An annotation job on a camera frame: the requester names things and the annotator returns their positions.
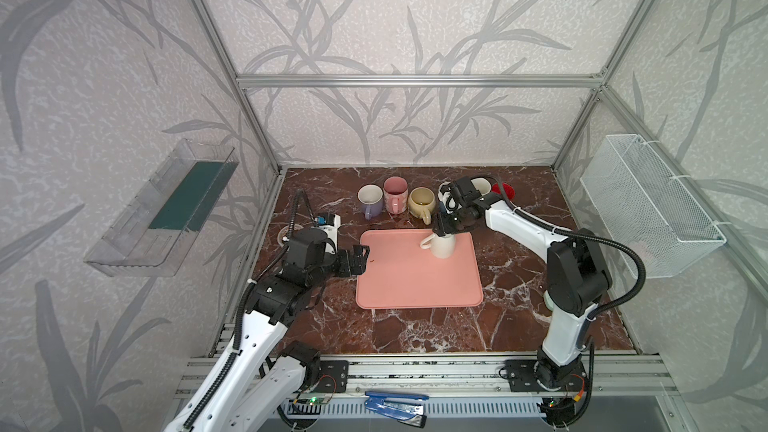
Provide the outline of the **light green mug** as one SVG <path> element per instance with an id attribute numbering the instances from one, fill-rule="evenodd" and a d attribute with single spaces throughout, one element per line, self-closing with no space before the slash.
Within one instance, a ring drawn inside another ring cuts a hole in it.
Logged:
<path id="1" fill-rule="evenodd" d="M 471 183 L 482 196 L 492 191 L 492 184 L 483 177 L 473 178 Z"/>

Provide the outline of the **red mug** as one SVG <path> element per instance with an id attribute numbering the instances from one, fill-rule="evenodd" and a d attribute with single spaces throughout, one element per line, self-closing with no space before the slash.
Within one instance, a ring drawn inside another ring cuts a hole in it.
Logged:
<path id="1" fill-rule="evenodd" d="M 504 193 L 506 194 L 506 196 L 507 196 L 507 198 L 509 200 L 513 200 L 514 199 L 514 197 L 515 197 L 515 190 L 514 190 L 514 188 L 511 185 L 509 185 L 507 183 L 503 183 L 502 185 L 494 184 L 492 186 L 492 188 L 491 188 L 491 190 L 494 193 L 497 193 L 498 195 L 501 195 L 501 189 L 504 189 Z"/>

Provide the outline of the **white mug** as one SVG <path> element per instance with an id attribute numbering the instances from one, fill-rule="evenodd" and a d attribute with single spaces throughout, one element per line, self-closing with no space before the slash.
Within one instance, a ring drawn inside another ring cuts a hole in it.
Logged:
<path id="1" fill-rule="evenodd" d="M 438 259 L 450 258 L 456 248 L 457 239 L 453 234 L 440 236 L 432 233 L 424 238 L 419 246 L 422 250 L 429 250 Z"/>

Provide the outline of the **pink patterned mug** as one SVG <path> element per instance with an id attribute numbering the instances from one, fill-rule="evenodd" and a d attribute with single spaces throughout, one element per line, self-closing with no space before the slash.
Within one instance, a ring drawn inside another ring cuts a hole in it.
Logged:
<path id="1" fill-rule="evenodd" d="M 392 215 L 402 214 L 407 210 L 409 196 L 408 183 L 400 176 L 391 176 L 383 184 L 385 208 Z"/>

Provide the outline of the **purple mug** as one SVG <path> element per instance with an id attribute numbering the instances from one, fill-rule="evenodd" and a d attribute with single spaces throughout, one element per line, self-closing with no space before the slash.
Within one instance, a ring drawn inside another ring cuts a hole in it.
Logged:
<path id="1" fill-rule="evenodd" d="M 381 187 L 367 184 L 361 187 L 357 194 L 361 210 L 366 221 L 379 216 L 384 209 L 384 192 Z"/>

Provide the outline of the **pink tray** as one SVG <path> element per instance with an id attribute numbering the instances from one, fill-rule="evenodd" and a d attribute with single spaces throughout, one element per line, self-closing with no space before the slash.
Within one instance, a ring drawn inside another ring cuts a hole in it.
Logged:
<path id="1" fill-rule="evenodd" d="M 472 236 L 456 236 L 448 258 L 432 253 L 425 229 L 368 230 L 360 238 L 370 247 L 366 271 L 357 279 L 356 303 L 363 309 L 474 307 L 483 287 Z"/>

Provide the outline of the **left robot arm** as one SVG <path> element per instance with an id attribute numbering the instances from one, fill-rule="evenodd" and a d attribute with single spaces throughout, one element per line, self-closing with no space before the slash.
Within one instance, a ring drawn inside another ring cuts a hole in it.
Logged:
<path id="1" fill-rule="evenodd" d="M 319 302 L 328 279 L 365 272 L 369 246 L 343 249 L 337 238 L 329 225 L 289 233 L 249 280 L 224 354 L 167 430 L 256 431 L 291 394 L 319 382 L 320 354 L 310 346 L 294 342 L 274 364 L 267 359 L 296 317 Z"/>

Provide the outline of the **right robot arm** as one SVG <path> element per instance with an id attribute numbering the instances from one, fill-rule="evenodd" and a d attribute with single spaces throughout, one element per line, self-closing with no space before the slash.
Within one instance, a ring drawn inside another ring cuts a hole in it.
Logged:
<path id="1" fill-rule="evenodd" d="M 639 294 L 647 278 L 640 255 L 629 246 L 547 222 L 514 204 L 501 183 L 498 190 L 481 193 L 469 177 L 439 187 L 433 232 L 444 237 L 470 232 L 480 225 L 523 245 L 547 267 L 547 294 L 552 317 L 547 335 L 537 351 L 536 380 L 546 390 L 557 390 L 581 363 L 588 328 L 597 316 Z M 634 263 L 635 284 L 605 304 L 603 296 L 613 279 L 602 248 L 611 247 Z"/>

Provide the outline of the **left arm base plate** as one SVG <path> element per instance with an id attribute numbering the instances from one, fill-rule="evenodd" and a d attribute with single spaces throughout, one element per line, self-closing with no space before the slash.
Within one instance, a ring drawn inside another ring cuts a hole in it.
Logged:
<path id="1" fill-rule="evenodd" d="M 312 392 L 344 393 L 347 389 L 349 365 L 347 360 L 321 360 L 318 382 L 313 387 Z"/>

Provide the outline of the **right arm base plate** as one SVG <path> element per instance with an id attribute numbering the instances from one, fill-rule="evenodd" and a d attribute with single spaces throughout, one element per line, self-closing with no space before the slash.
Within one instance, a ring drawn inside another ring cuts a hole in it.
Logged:
<path id="1" fill-rule="evenodd" d="M 585 388 L 587 372 L 581 362 L 573 367 L 564 368 L 564 372 L 548 375 L 546 367 L 540 367 L 536 359 L 506 360 L 498 371 L 511 392 L 563 393 L 576 395 Z"/>

